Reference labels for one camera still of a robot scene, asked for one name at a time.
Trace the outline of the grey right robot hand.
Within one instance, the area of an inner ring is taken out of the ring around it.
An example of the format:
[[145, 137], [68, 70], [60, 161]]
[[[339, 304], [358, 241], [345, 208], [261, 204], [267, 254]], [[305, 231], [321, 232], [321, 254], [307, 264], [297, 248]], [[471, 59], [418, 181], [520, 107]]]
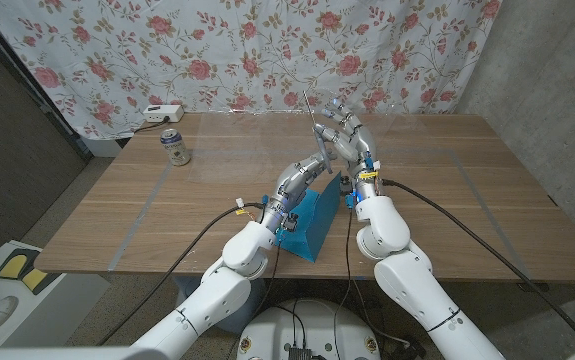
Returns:
[[330, 143], [346, 162], [357, 202], [379, 195], [375, 175], [378, 160], [375, 139], [359, 117], [341, 100], [333, 98], [321, 113], [341, 127], [341, 131], [315, 123], [313, 131], [320, 145]]

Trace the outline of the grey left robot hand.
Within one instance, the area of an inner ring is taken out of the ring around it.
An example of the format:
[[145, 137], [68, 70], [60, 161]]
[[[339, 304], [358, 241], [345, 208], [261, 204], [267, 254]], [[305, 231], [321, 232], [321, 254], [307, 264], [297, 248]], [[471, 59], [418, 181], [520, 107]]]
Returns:
[[309, 186], [330, 167], [326, 160], [336, 158], [336, 154], [326, 150], [290, 164], [278, 177], [276, 189], [265, 206], [261, 224], [276, 233], [288, 214], [305, 197]]

